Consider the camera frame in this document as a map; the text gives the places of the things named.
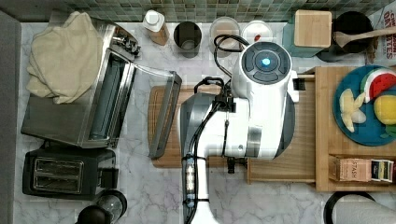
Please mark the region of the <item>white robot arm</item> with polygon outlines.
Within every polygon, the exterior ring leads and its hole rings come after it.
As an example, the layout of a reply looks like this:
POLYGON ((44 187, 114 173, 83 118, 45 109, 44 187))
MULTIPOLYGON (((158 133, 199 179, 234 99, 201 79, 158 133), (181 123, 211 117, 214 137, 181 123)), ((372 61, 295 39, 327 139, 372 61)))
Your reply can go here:
POLYGON ((273 160, 289 146, 298 94, 291 57, 277 43, 255 42, 241 52, 231 80, 207 77, 218 94, 196 91, 177 114, 181 147, 183 221, 218 224, 209 204, 209 157, 273 160))

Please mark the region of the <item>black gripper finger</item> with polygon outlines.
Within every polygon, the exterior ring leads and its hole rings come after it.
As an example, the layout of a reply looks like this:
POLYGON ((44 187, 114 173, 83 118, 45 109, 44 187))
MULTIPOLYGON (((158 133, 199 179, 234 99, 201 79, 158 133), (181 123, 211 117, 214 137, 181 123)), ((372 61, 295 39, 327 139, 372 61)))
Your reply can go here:
POLYGON ((294 78, 292 82, 295 91, 305 91, 305 80, 303 78, 294 78))

